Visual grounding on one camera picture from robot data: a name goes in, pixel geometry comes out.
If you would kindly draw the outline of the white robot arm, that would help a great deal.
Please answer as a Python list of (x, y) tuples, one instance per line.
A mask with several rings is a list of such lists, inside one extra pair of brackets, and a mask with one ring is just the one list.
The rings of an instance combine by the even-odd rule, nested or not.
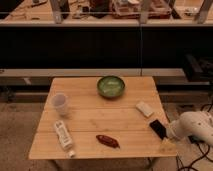
[(213, 147), (213, 115), (207, 111), (187, 111), (165, 125), (164, 141), (174, 144), (188, 136), (196, 136)]

